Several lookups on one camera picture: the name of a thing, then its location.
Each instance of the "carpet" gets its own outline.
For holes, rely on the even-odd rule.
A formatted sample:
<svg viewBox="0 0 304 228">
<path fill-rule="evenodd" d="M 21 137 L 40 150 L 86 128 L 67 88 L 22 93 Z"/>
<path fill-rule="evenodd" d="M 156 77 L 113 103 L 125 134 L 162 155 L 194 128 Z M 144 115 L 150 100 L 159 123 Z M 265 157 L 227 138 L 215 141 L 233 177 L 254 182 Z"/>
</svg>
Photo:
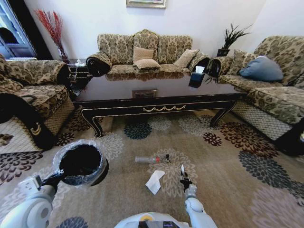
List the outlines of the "carpet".
<svg viewBox="0 0 304 228">
<path fill-rule="evenodd" d="M 155 211 L 190 222 L 184 209 L 180 166 L 197 185 L 197 196 L 221 227 L 304 227 L 304 159 L 282 154 L 248 124 L 227 114 L 209 127 L 214 112 L 142 115 L 100 119 L 105 136 L 77 110 L 46 152 L 0 155 L 0 221 L 24 195 L 17 184 L 50 174 L 56 152 L 78 139 L 106 147 L 109 173 L 96 186 L 59 184 L 51 228 L 114 227 L 131 215 Z M 138 164 L 135 156 L 164 156 L 171 163 Z M 165 171 L 153 195 L 145 186 L 155 170 Z"/>
</svg>

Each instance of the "black trash bag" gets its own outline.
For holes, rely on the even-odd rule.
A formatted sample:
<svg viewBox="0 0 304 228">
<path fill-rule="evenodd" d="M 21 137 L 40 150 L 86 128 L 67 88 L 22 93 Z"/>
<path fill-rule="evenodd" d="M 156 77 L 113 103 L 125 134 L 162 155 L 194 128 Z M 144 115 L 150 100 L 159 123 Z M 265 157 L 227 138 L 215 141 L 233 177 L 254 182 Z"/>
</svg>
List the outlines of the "black trash bag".
<svg viewBox="0 0 304 228">
<path fill-rule="evenodd" d="M 59 150 L 53 160 L 58 173 L 63 172 L 64 183 L 89 187 L 101 182 L 109 169 L 105 148 L 94 140 L 81 139 Z"/>
</svg>

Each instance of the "glass table top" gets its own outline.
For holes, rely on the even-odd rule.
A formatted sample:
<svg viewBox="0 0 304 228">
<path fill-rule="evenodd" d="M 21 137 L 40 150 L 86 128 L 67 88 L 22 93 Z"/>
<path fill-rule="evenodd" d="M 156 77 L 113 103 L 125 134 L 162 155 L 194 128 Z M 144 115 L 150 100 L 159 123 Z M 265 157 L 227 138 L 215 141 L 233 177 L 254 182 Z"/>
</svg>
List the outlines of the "glass table top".
<svg viewBox="0 0 304 228">
<path fill-rule="evenodd" d="M 204 75 L 203 79 L 197 79 L 189 75 L 181 75 L 177 76 L 177 78 L 169 79 L 151 79 L 150 76 L 128 80 L 122 79 L 107 75 L 93 77 L 76 98 L 76 102 L 122 100 L 151 96 L 175 97 L 243 93 L 230 84 L 217 83 L 215 78 L 207 74 Z"/>
</svg>

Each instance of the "sofa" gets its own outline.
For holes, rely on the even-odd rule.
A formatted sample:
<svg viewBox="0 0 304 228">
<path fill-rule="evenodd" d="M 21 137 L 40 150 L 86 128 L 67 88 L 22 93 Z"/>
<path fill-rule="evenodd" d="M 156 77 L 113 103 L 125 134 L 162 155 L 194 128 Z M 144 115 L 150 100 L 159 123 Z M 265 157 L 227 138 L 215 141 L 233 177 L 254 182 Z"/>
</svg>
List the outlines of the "sofa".
<svg viewBox="0 0 304 228">
<path fill-rule="evenodd" d="M 267 37 L 254 54 L 275 61 L 282 69 L 282 81 L 253 81 L 240 75 L 229 75 L 234 61 L 234 57 L 229 56 L 214 58 L 209 64 L 209 71 L 221 83 L 229 83 L 248 92 L 232 111 L 270 139 L 282 144 L 282 138 L 294 126 L 302 128 L 302 132 L 304 130 L 301 124 L 304 118 L 304 37 Z M 249 61 L 244 56 L 240 67 L 245 67 Z M 299 135 L 295 137 L 295 141 L 298 141 Z"/>
<path fill-rule="evenodd" d="M 209 62 L 208 55 L 199 52 L 187 68 L 173 64 L 186 49 L 192 48 L 189 36 L 160 36 L 144 29 L 134 35 L 100 34 L 97 43 L 99 52 L 87 58 L 87 67 L 91 75 L 106 74 L 108 80 L 179 78 L 190 75 L 195 66 L 206 67 Z M 153 59 L 161 68 L 139 70 L 133 66 L 134 47 L 153 49 Z"/>
<path fill-rule="evenodd" d="M 0 154 L 53 147 L 75 109 L 68 75 L 61 61 L 6 61 L 0 56 Z"/>
</svg>

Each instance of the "plastic bottle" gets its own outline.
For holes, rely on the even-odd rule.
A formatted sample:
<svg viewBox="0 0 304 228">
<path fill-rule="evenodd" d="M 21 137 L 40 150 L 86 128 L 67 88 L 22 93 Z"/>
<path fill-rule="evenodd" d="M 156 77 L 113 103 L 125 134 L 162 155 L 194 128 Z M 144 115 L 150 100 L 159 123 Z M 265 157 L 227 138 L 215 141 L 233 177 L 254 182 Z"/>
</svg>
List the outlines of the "plastic bottle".
<svg viewBox="0 0 304 228">
<path fill-rule="evenodd" d="M 135 162 L 137 163 L 159 163 L 160 158 L 159 157 L 135 157 Z"/>
</svg>

